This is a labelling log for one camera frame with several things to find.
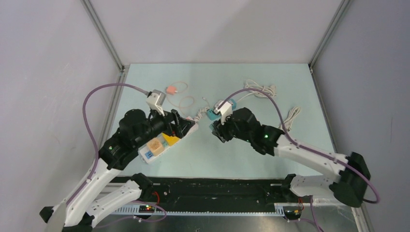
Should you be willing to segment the yellow cube socket adapter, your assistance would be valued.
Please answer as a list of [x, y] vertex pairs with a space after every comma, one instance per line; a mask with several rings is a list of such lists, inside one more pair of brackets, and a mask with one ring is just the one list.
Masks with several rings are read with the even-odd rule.
[[165, 140], [165, 142], [168, 144], [168, 146], [173, 146], [174, 144], [176, 144], [180, 138], [176, 137], [176, 136], [169, 136], [165, 133], [162, 133], [162, 136]]

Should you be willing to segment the beige cube socket adapter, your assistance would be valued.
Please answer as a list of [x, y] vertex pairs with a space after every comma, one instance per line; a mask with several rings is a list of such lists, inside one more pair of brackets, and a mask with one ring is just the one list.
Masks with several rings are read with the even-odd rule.
[[147, 143], [147, 147], [153, 156], [158, 156], [165, 148], [158, 138], [154, 138]]

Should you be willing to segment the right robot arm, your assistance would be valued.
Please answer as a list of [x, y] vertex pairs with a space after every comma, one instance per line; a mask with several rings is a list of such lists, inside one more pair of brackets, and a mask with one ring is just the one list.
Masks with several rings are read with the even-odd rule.
[[320, 173], [316, 176], [287, 175], [280, 193], [288, 202], [314, 195], [336, 199], [355, 208], [365, 202], [371, 175], [364, 157], [358, 153], [347, 156], [299, 143], [285, 131], [261, 124], [248, 108], [233, 111], [224, 121], [214, 121], [210, 128], [223, 143], [240, 139], [262, 155], [293, 160]]

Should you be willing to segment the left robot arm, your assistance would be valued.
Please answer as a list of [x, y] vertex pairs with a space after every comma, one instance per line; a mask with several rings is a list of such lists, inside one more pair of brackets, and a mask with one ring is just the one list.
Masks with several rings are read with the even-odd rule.
[[142, 173], [134, 174], [123, 186], [97, 199], [100, 192], [138, 155], [139, 148], [166, 134], [184, 138], [196, 122], [183, 118], [172, 110], [147, 116], [140, 109], [129, 110], [119, 121], [119, 128], [100, 150], [92, 167], [73, 193], [55, 206], [44, 207], [39, 215], [47, 232], [90, 232], [106, 216], [121, 206], [135, 201], [147, 201], [153, 193], [153, 183]]

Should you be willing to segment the teal power strip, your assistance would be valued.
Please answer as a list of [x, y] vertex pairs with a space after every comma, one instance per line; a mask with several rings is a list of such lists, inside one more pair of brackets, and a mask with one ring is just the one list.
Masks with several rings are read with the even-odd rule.
[[[206, 114], [210, 120], [214, 121], [220, 118], [220, 114], [216, 114], [215, 110], [222, 102], [223, 100], [218, 100], [213, 108], [207, 110]], [[236, 101], [234, 99], [229, 99], [228, 102], [232, 105], [232, 109], [234, 110], [237, 106]]]

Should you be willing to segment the pink USB charger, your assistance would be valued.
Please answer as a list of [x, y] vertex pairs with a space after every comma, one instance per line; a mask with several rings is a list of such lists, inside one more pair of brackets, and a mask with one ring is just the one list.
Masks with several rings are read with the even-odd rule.
[[178, 90], [177, 90], [177, 88], [176, 88], [175, 86], [168, 86], [168, 87], [166, 88], [166, 93], [167, 93], [167, 94], [170, 94], [170, 95], [175, 95], [175, 94], [178, 93]]

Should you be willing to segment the white power strip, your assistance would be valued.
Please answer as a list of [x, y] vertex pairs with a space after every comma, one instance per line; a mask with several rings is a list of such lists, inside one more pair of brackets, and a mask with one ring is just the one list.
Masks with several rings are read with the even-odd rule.
[[139, 148], [138, 153], [143, 162], [152, 164], [181, 141], [182, 139], [162, 133]]

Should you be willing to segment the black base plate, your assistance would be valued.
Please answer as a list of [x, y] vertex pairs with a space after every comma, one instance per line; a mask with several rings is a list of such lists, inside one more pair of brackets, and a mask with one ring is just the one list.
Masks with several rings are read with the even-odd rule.
[[150, 177], [140, 200], [176, 213], [274, 213], [277, 203], [297, 203], [287, 179]]

